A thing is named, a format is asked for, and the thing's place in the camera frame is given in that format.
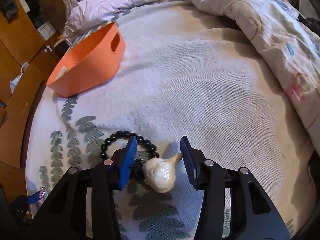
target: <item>black bead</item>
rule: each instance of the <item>black bead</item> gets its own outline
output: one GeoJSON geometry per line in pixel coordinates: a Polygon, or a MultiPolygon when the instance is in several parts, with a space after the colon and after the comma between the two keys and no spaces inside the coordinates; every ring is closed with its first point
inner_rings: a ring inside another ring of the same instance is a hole
{"type": "Polygon", "coordinates": [[[112,143],[112,141],[111,141],[110,138],[107,138],[107,139],[105,139],[105,141],[104,141],[104,144],[105,144],[106,146],[109,146],[111,143],[112,143]]]}
{"type": "Polygon", "coordinates": [[[129,138],[130,137],[130,132],[129,131],[124,131],[123,132],[123,137],[124,138],[129,138]]]}
{"type": "Polygon", "coordinates": [[[105,144],[101,144],[101,150],[102,150],[103,152],[107,151],[107,150],[108,150],[108,146],[105,145],[105,144]]]}
{"type": "Polygon", "coordinates": [[[116,132],[116,137],[117,138],[120,138],[120,137],[122,137],[123,136],[123,132],[122,131],[117,131],[116,132]]]}
{"type": "Polygon", "coordinates": [[[142,136],[139,135],[136,137],[136,139],[137,139],[137,143],[143,143],[144,138],[142,136]]]}
{"type": "Polygon", "coordinates": [[[146,148],[149,148],[149,146],[151,145],[151,142],[150,142],[149,140],[145,139],[145,140],[143,141],[143,145],[144,145],[146,148]]]}
{"type": "Polygon", "coordinates": [[[108,156],[107,156],[107,153],[106,153],[106,152],[100,152],[100,158],[101,158],[102,160],[105,160],[107,157],[108,157],[108,156]]]}
{"type": "Polygon", "coordinates": [[[131,168],[130,176],[137,179],[144,179],[141,159],[134,160],[131,168]]]}
{"type": "Polygon", "coordinates": [[[150,144],[149,148],[148,148],[148,152],[150,153],[154,153],[156,152],[157,147],[154,144],[150,144]]]}
{"type": "Polygon", "coordinates": [[[116,137],[115,134],[111,134],[111,135],[110,135],[110,139],[111,139],[112,142],[114,142],[114,141],[117,140],[117,137],[116,137]]]}

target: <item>black bead bracelet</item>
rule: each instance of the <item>black bead bracelet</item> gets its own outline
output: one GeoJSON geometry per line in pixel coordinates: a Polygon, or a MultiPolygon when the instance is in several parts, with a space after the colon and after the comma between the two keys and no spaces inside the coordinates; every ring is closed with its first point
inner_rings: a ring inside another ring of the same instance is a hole
{"type": "Polygon", "coordinates": [[[101,152],[100,152],[100,157],[104,160],[108,158],[108,155],[106,151],[108,150],[108,146],[110,146],[113,142],[115,142],[119,138],[125,138],[129,139],[130,136],[134,136],[137,140],[137,144],[140,144],[144,146],[147,150],[148,153],[151,154],[152,158],[157,157],[159,158],[159,154],[156,153],[157,147],[149,140],[145,140],[142,136],[138,136],[136,133],[132,132],[130,133],[129,131],[117,131],[116,134],[111,134],[110,138],[107,138],[104,141],[104,144],[101,145],[101,152]]]}
{"type": "MultiPolygon", "coordinates": [[[[147,152],[151,154],[151,157],[154,158],[159,158],[159,154],[156,153],[157,147],[149,140],[145,140],[142,136],[137,136],[136,133],[132,132],[130,133],[129,131],[118,131],[116,134],[111,134],[110,138],[105,139],[104,144],[101,145],[101,152],[100,152],[100,157],[105,160],[108,158],[108,155],[106,151],[108,150],[108,146],[110,146],[113,142],[115,142],[118,138],[125,138],[129,139],[130,136],[134,136],[137,140],[137,144],[143,145],[146,149],[147,152]]],[[[144,179],[144,174],[142,171],[142,162],[141,159],[136,159],[134,160],[133,165],[130,167],[131,168],[131,177],[137,178],[137,179],[144,179]]]]}

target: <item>plastic bag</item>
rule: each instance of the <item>plastic bag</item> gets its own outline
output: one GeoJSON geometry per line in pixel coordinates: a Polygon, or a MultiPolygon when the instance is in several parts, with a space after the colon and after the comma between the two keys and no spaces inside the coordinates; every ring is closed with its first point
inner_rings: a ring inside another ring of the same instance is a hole
{"type": "Polygon", "coordinates": [[[29,63],[23,63],[22,67],[21,67],[21,72],[20,75],[17,76],[14,80],[10,81],[10,89],[11,89],[11,93],[13,94],[20,78],[22,77],[23,73],[25,72],[26,68],[29,66],[29,63]]]}

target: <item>basket handle hole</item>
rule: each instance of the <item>basket handle hole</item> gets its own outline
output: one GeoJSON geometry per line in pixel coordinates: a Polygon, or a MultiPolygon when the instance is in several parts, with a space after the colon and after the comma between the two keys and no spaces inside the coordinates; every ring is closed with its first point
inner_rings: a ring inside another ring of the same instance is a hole
{"type": "Polygon", "coordinates": [[[112,50],[113,53],[116,52],[116,49],[117,49],[117,47],[119,45],[119,42],[120,42],[120,36],[119,36],[119,33],[117,33],[114,36],[113,40],[111,41],[111,50],[112,50]]]}

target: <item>metal screw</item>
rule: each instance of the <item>metal screw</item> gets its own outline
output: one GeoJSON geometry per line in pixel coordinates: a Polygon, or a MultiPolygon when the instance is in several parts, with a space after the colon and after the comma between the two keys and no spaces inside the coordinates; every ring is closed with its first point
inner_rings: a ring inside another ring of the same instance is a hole
{"type": "Polygon", "coordinates": [[[207,165],[207,166],[213,166],[214,162],[212,160],[205,160],[204,164],[207,165]]]}
{"type": "Polygon", "coordinates": [[[249,173],[249,170],[248,170],[247,168],[245,168],[245,167],[242,167],[242,168],[240,169],[240,172],[241,172],[242,174],[248,174],[248,173],[249,173]]]}
{"type": "Polygon", "coordinates": [[[106,166],[110,166],[112,163],[113,163],[113,160],[111,160],[111,159],[106,159],[103,162],[103,164],[106,165],[106,166]]]}
{"type": "Polygon", "coordinates": [[[75,174],[77,171],[78,171],[78,169],[77,169],[76,167],[71,167],[71,168],[69,169],[69,173],[70,173],[70,174],[75,174]]]}

